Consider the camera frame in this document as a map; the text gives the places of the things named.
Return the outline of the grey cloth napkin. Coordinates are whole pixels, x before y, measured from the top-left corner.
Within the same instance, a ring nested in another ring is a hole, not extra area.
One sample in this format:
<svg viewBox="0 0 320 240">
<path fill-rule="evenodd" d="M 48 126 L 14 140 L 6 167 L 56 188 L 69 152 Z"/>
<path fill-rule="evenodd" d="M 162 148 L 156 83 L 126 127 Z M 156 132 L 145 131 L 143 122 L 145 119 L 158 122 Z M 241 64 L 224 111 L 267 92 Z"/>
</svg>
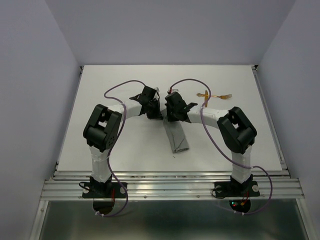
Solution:
<svg viewBox="0 0 320 240">
<path fill-rule="evenodd" d="M 188 151 L 190 146 L 181 123 L 179 121 L 169 122 L 166 109 L 163 109 L 161 114 L 172 153 L 179 154 Z"/>
</svg>

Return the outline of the gold knife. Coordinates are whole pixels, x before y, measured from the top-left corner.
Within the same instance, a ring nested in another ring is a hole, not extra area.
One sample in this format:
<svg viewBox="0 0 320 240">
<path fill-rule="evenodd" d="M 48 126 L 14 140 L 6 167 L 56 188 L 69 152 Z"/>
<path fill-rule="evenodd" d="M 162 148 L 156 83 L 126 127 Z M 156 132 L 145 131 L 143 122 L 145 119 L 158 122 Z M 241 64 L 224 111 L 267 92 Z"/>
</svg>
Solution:
<svg viewBox="0 0 320 240">
<path fill-rule="evenodd" d="M 204 107 L 206 108 L 208 106 L 208 100 L 209 100 L 209 92 L 207 90 L 205 90 L 203 97 L 204 97 Z"/>
</svg>

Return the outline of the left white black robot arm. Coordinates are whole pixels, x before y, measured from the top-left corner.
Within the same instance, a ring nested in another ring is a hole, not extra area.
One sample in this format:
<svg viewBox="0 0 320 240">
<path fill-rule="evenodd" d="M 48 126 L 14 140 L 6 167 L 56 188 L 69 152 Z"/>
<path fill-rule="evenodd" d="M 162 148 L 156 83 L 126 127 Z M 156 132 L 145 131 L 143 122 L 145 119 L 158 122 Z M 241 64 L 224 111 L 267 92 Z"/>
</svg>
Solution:
<svg viewBox="0 0 320 240">
<path fill-rule="evenodd" d="M 86 193 L 97 193 L 106 197 L 111 193 L 113 172 L 110 166 L 110 155 L 117 142 L 125 121 L 129 118 L 146 115 L 150 120 L 162 120 L 160 94 L 158 88 L 145 86 L 141 93 L 117 105 L 94 107 L 83 130 L 83 137 L 89 146 L 92 172 L 87 183 L 80 183 Z"/>
</svg>

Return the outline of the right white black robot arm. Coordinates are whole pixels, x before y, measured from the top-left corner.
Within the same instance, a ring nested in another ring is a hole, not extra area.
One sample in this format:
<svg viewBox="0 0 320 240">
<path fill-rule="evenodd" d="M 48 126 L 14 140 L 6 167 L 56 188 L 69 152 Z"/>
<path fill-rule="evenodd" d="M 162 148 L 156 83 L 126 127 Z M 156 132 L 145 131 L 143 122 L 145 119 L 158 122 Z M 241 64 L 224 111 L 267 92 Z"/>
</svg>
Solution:
<svg viewBox="0 0 320 240">
<path fill-rule="evenodd" d="M 235 195 L 242 195 L 248 190 L 252 179 L 251 152 L 257 130 L 239 107 L 230 110 L 218 110 L 198 106 L 183 100 L 177 92 L 165 97 L 166 116 L 169 122 L 201 124 L 219 153 L 232 163 L 230 189 Z M 207 127 L 219 130 L 224 144 L 231 152 L 228 157 L 216 144 Z"/>
</svg>

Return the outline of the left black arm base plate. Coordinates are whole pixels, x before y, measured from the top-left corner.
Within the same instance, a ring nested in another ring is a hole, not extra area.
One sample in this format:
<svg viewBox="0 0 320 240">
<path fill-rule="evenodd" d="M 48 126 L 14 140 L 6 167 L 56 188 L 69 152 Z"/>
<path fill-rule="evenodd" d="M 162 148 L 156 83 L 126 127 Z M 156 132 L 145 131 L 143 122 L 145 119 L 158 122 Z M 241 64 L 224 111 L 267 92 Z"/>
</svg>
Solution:
<svg viewBox="0 0 320 240">
<path fill-rule="evenodd" d="M 118 182 L 110 182 L 102 189 L 95 189 L 89 182 L 81 181 L 79 187 L 82 189 L 84 199 L 125 199 L 127 194 Z"/>
</svg>

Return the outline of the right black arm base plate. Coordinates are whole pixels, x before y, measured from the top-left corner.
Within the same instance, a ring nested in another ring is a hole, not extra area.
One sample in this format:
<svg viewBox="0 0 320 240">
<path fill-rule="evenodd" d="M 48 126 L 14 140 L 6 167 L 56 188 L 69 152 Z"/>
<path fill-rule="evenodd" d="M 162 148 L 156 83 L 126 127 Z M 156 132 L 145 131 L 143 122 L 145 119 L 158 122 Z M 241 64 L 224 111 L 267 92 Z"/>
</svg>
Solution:
<svg viewBox="0 0 320 240">
<path fill-rule="evenodd" d="M 259 197 L 260 191 L 258 183 L 251 181 L 249 183 L 236 183 L 231 181 L 218 181 L 214 183 L 211 195 L 218 198 L 242 198 L 242 197 Z"/>
</svg>

